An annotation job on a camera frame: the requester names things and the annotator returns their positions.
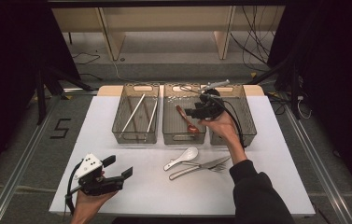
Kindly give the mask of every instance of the white table surface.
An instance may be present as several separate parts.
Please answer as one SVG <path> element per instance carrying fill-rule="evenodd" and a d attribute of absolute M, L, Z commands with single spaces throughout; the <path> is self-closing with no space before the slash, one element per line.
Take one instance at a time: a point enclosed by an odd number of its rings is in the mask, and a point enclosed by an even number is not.
<path fill-rule="evenodd" d="M 222 173 L 202 170 L 170 180 L 169 175 L 187 165 L 177 165 L 168 171 L 163 166 L 192 145 L 167 146 L 162 137 L 162 109 L 160 109 L 158 142 L 150 145 L 119 145 L 111 132 L 119 103 L 119 96 L 95 96 L 85 118 L 74 151 L 49 209 L 53 213 L 64 210 L 64 195 L 69 176 L 75 165 L 92 153 L 100 160 L 116 155 L 117 161 L 106 167 L 105 176 L 120 175 L 133 166 L 128 178 L 114 198 L 105 203 L 99 213 L 127 217 L 232 217 L 234 203 L 233 182 L 228 170 Z M 309 217 L 315 211 L 302 180 L 289 154 L 283 134 L 266 96 L 248 96 L 248 104 L 257 135 L 246 154 L 258 172 L 270 176 L 274 188 L 294 217 Z M 196 162 L 211 161 L 229 155 L 226 147 L 210 145 L 208 132 L 199 149 Z M 232 167 L 231 160 L 227 167 Z"/>

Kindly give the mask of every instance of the knife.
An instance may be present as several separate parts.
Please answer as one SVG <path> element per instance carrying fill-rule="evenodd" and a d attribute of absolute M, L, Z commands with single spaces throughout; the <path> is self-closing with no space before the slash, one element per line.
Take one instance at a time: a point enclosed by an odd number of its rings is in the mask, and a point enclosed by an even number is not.
<path fill-rule="evenodd" d="M 217 166 L 218 164 L 221 164 L 221 163 L 227 161 L 229 158 L 230 158 L 230 156 L 226 156 L 226 157 L 214 160 L 214 161 L 209 161 L 209 162 L 206 162 L 206 163 L 203 163 L 203 164 L 192 166 L 191 168 L 187 168 L 185 170 L 181 170 L 181 171 L 178 171 L 178 172 L 175 172 L 175 173 L 171 174 L 169 176 L 169 179 L 170 180 L 174 180 L 177 177 L 180 177 L 182 175 L 188 174 L 188 173 L 190 173 L 192 171 L 195 171 L 195 170 L 213 168 L 213 167 Z"/>

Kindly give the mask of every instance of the white spoon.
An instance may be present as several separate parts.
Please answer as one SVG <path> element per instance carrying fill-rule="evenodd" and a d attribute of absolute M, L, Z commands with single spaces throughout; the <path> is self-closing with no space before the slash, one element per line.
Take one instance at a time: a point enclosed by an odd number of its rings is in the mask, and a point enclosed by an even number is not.
<path fill-rule="evenodd" d="M 166 164 L 163 169 L 166 171 L 170 169 L 170 167 L 176 165 L 179 162 L 182 161 L 190 161 L 195 159 L 195 157 L 198 155 L 198 149 L 196 147 L 189 147 L 187 150 L 185 150 L 180 157 L 178 157 L 174 161 L 170 161 L 168 164 Z"/>

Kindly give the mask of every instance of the silver fork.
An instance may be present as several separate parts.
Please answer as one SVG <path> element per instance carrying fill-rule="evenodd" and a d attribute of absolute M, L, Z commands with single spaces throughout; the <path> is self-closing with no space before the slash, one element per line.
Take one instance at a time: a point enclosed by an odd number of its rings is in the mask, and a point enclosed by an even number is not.
<path fill-rule="evenodd" d="M 193 161 L 182 161 L 181 163 L 185 164 L 185 165 L 192 165 L 192 166 L 200 165 L 199 163 L 193 162 Z M 209 168 L 208 170 L 209 171 L 213 171 L 213 172 L 221 172 L 221 171 L 223 171 L 225 169 L 226 169 L 226 165 L 224 163 L 220 163 L 220 164 L 218 164 L 218 165 L 216 165 L 214 167 Z"/>

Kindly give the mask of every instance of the human hand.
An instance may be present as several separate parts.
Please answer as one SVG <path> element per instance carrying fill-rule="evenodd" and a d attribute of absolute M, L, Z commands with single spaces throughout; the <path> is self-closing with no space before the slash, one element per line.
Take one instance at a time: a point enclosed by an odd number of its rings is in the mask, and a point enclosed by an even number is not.
<path fill-rule="evenodd" d="M 207 126 L 225 141 L 231 153 L 233 164 L 247 160 L 245 150 L 235 130 L 233 119 L 226 111 L 222 112 L 216 119 L 201 119 L 199 123 Z"/>
<path fill-rule="evenodd" d="M 226 111 L 213 120 L 201 119 L 199 123 L 207 126 L 221 138 L 228 139 L 231 136 L 237 135 L 234 122 Z"/>
<path fill-rule="evenodd" d="M 79 190 L 77 192 L 76 210 L 74 211 L 71 223 L 89 223 L 100 210 L 101 206 L 117 193 L 117 191 L 114 191 L 99 196 L 91 196 Z"/>

